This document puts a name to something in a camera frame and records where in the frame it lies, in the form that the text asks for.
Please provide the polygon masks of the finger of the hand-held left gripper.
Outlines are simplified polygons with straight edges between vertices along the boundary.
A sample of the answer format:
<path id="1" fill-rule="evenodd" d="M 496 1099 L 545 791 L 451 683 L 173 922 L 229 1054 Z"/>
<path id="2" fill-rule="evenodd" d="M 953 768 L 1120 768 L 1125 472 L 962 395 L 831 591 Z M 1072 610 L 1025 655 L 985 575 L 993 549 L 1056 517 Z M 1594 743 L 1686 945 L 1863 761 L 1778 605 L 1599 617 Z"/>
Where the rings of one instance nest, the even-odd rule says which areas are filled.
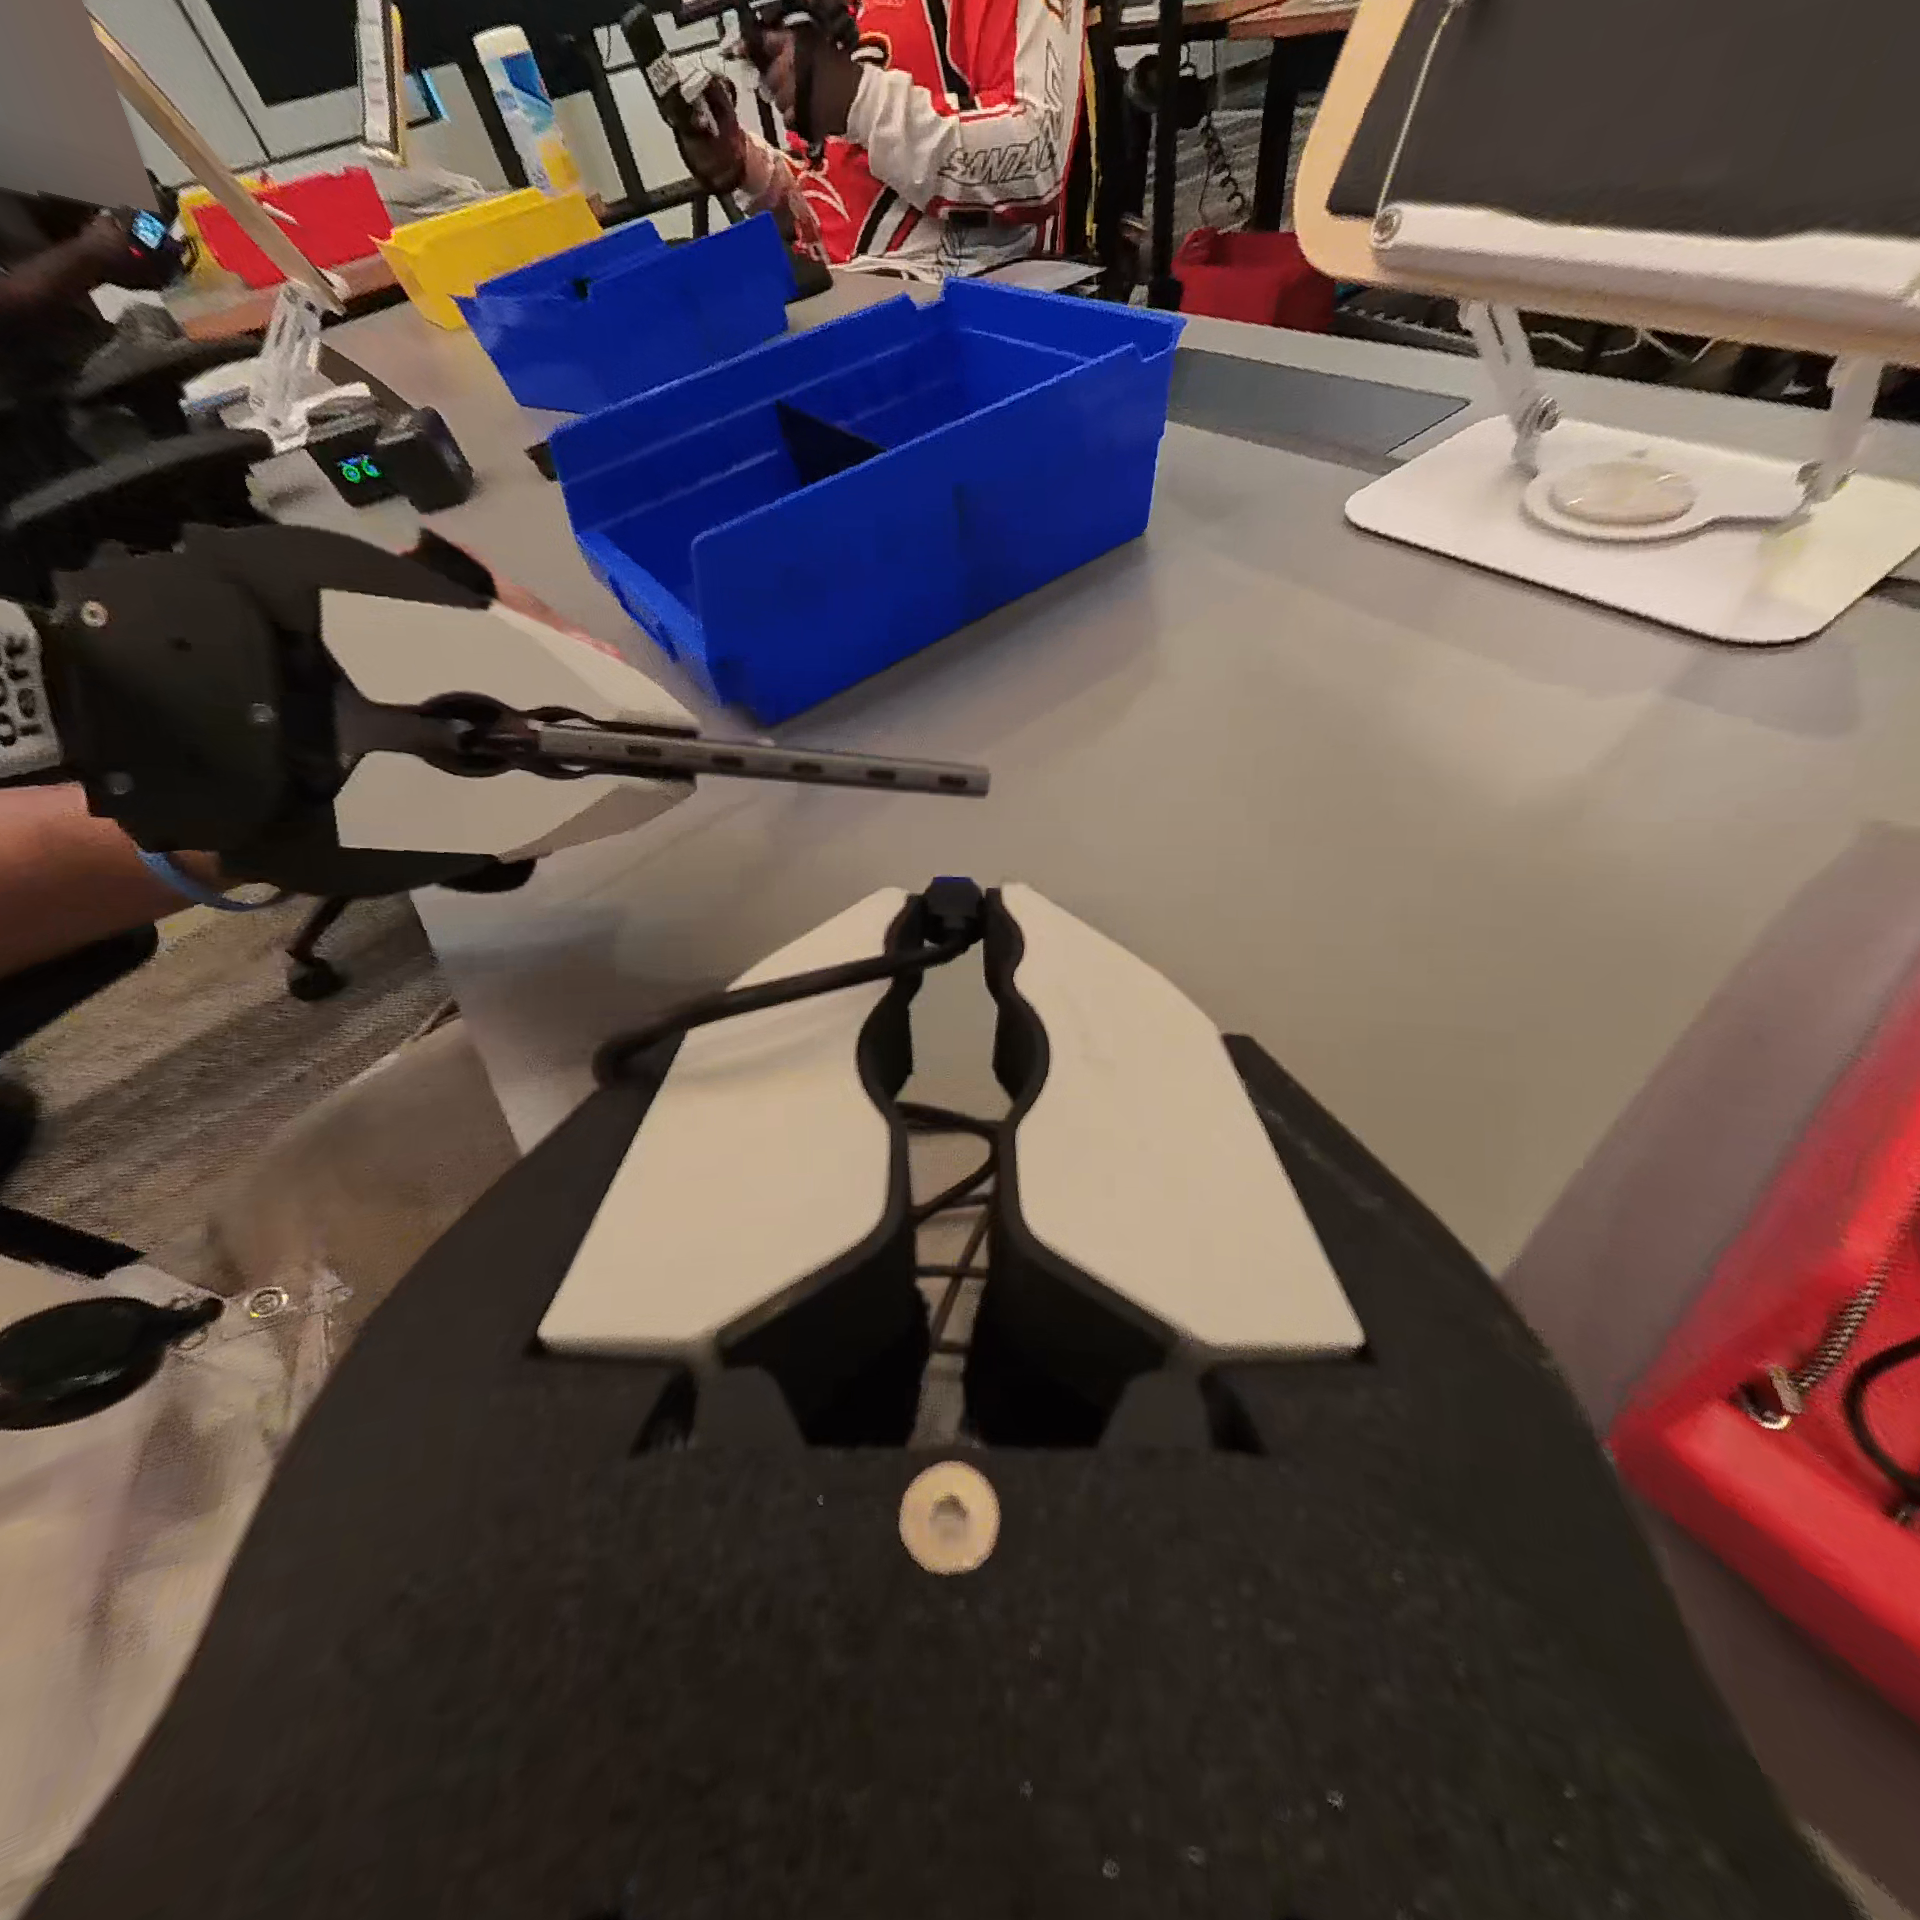
<path id="1" fill-rule="evenodd" d="M 343 851 L 508 863 L 637 833 L 695 793 L 695 780 L 620 775 L 457 775 L 414 754 L 373 751 L 353 764 L 330 809 Z"/>
<path id="2" fill-rule="evenodd" d="M 564 711 L 591 725 L 695 734 L 690 709 L 618 648 L 515 606 L 457 608 L 325 588 L 321 640 L 377 709 L 472 698 L 508 712 Z"/>

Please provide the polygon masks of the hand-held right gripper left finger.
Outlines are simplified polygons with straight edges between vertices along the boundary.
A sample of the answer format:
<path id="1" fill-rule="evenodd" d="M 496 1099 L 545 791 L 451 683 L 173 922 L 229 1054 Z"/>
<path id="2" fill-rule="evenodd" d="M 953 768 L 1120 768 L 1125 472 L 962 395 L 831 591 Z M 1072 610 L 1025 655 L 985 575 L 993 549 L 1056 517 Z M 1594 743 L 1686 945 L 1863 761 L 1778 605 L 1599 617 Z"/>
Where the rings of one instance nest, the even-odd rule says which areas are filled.
<path id="1" fill-rule="evenodd" d="M 901 1093 L 917 972 L 732 1012 L 655 1054 L 632 1142 L 541 1320 L 558 1358 L 758 1371 L 901 1403 L 918 1361 Z"/>

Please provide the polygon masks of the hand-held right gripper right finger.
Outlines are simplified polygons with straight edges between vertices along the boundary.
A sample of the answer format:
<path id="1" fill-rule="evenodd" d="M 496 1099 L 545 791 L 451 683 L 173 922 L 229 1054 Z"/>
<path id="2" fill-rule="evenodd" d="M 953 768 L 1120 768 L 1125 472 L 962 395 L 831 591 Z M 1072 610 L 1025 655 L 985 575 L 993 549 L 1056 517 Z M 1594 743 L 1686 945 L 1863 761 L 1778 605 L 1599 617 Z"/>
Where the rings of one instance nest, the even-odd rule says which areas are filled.
<path id="1" fill-rule="evenodd" d="M 1229 1036 L 1027 882 L 985 900 L 998 1130 L 985 1394 L 1117 1406 L 1167 1369 L 1348 1363 L 1362 1320 Z"/>

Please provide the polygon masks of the blue plastic bin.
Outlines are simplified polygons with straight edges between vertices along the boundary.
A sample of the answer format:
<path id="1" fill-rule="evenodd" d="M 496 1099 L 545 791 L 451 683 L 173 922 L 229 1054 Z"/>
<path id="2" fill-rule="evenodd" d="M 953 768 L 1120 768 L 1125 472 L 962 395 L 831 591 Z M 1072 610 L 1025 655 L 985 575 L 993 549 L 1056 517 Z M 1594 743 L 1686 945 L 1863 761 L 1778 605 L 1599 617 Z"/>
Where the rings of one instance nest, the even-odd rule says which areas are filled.
<path id="1" fill-rule="evenodd" d="M 758 212 L 686 242 L 637 220 L 455 302 L 523 408 L 589 416 L 784 336 L 798 293 Z"/>
<path id="2" fill-rule="evenodd" d="M 576 418 L 551 462 L 631 621 L 711 703 L 782 725 L 1138 540 L 1184 329 L 949 281 Z M 887 455 L 782 497 L 777 400 Z"/>

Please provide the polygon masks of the red plastic bin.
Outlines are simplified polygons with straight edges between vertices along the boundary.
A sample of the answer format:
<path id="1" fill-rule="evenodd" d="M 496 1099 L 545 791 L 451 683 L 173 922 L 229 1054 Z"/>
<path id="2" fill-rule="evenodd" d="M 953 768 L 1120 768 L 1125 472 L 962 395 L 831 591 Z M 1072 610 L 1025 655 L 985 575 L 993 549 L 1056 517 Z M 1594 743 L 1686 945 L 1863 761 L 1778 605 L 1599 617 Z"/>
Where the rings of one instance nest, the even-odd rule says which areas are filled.
<path id="1" fill-rule="evenodd" d="M 1626 1483 L 1919 1716 L 1919 1000 L 1885 1011 L 1614 1416 Z"/>

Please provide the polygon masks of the person's left forearm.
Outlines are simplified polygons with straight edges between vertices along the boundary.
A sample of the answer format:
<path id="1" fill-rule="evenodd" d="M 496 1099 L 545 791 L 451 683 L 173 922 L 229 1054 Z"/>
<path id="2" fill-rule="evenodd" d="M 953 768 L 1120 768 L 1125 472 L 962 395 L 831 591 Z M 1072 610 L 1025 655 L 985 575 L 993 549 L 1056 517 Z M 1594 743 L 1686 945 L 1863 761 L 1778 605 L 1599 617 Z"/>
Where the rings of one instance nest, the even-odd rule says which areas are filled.
<path id="1" fill-rule="evenodd" d="M 3 981 L 154 927 L 188 906 L 141 867 L 137 842 L 74 782 L 3 789 Z M 212 869 L 202 853 L 177 853 Z"/>

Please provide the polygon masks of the grey desk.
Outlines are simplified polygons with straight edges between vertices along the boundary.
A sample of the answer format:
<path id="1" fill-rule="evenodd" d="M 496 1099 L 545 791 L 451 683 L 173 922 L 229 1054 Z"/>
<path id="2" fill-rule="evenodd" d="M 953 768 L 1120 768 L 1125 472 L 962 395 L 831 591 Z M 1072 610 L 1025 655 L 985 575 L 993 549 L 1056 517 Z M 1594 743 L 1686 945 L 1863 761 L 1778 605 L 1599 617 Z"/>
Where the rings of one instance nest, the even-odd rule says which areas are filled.
<path id="1" fill-rule="evenodd" d="M 1916 592 L 1716 650 L 1369 538 L 1211 322 L 1145 540 L 815 717 L 983 804 L 717 791 L 419 918 L 539 1142 L 373 1313 L 229 1584 L 295 1719 L 190 1916 L 1853 1916 L 1916 1733 L 1628 1506 L 1606 1414 L 1916 959 Z M 626 1108 L 589 1054 L 877 884 L 1037 884 L 1287 1077 L 1358 1381 L 1261 1453 L 1021 1453 L 978 1573 L 887 1453 L 632 1453 L 610 1371 L 468 1357 Z"/>

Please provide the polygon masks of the blue wristband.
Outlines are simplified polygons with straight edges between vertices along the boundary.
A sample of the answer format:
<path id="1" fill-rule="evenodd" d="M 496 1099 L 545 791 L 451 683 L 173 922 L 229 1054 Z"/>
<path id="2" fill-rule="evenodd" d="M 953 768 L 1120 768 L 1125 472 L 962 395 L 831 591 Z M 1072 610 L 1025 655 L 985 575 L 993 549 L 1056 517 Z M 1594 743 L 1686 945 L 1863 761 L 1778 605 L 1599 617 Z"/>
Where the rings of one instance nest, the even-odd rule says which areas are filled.
<path id="1" fill-rule="evenodd" d="M 283 887 L 277 889 L 257 880 L 229 884 L 214 869 L 202 873 L 200 867 L 177 853 L 137 848 L 137 859 L 148 877 L 174 899 L 217 914 L 246 916 L 292 900 L 292 892 Z"/>

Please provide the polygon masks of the black device green display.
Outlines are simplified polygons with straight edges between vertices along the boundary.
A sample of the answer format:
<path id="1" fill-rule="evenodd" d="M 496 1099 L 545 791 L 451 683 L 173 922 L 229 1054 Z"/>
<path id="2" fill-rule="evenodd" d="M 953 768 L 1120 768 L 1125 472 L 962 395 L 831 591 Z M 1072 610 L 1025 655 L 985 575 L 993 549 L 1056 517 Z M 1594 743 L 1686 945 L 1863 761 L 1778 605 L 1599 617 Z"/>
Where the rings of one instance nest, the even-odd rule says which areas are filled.
<path id="1" fill-rule="evenodd" d="M 306 433 L 304 452 L 357 512 L 404 500 L 421 517 L 439 517 L 476 492 L 474 469 L 434 406 L 327 418 Z"/>

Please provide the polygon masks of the yellow plastic bin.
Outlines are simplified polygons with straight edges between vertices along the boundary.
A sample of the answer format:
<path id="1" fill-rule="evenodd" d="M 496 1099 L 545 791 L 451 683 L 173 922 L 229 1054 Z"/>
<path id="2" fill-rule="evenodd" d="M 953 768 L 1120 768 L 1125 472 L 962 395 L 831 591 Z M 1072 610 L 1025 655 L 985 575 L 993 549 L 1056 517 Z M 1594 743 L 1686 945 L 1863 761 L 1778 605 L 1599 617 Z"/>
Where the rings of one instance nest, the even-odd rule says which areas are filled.
<path id="1" fill-rule="evenodd" d="M 572 189 L 523 189 L 401 224 L 378 255 L 425 325 L 468 326 L 460 300 L 498 276 L 516 275 L 603 235 L 598 204 Z"/>

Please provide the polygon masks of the small red box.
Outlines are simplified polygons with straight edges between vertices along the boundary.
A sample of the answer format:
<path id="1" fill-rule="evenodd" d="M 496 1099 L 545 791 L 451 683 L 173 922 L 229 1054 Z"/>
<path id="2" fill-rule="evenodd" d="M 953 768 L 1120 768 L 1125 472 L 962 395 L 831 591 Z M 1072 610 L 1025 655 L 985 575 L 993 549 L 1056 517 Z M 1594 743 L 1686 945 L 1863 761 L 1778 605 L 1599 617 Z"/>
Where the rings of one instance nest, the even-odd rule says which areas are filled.
<path id="1" fill-rule="evenodd" d="M 245 176 L 242 185 L 277 230 L 319 271 L 374 259 L 395 230 L 389 204 L 364 164 L 295 178 L 261 173 Z M 221 273 L 251 291 L 272 291 L 284 281 L 269 253 L 206 189 L 181 192 L 179 218 L 209 275 Z"/>

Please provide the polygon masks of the red white printed bag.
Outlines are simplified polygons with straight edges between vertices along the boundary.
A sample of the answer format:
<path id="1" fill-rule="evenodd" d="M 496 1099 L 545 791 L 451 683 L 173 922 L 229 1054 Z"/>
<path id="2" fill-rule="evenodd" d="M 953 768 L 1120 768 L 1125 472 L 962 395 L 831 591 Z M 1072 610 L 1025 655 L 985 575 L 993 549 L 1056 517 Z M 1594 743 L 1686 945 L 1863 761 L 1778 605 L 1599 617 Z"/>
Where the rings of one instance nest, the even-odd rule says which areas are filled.
<path id="1" fill-rule="evenodd" d="M 938 282 L 1056 259 L 1086 55 L 1080 3 L 781 5 L 740 37 L 781 140 L 714 106 L 732 194 L 852 275 Z"/>

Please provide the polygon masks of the person's white shirt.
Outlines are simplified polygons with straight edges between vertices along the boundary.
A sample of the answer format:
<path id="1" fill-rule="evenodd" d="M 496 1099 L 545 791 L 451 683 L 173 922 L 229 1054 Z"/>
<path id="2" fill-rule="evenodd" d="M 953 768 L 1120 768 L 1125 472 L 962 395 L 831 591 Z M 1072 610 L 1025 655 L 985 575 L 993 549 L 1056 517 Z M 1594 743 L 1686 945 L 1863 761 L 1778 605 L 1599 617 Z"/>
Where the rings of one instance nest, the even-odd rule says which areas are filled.
<path id="1" fill-rule="evenodd" d="M 25 1916 L 181 1687 L 278 1456 L 349 1331 L 328 1264 L 221 1297 L 133 1264 L 5 1260 L 5 1323 L 118 1294 L 214 1306 L 118 1404 L 3 1436 L 3 1915 Z"/>

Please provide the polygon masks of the white folding stand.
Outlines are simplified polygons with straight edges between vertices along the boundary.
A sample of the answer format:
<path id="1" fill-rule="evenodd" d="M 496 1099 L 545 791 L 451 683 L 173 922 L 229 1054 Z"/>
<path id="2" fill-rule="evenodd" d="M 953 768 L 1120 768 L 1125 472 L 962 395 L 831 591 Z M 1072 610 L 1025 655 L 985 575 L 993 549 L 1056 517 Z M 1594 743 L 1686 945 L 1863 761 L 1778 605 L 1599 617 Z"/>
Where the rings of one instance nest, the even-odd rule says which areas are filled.
<path id="1" fill-rule="evenodd" d="M 1390 268 L 1479 295 L 1617 300 L 1637 322 L 1667 308 L 1781 322 L 1800 351 L 1826 335 L 1833 398 L 1800 465 L 1571 418 L 1520 308 L 1466 300 L 1500 415 L 1354 492 L 1358 533 L 1757 650 L 1815 638 L 1916 555 L 1916 486 L 1858 476 L 1883 372 L 1916 345 L 1915 238 L 1730 238 L 1388 199 L 1370 240 Z"/>

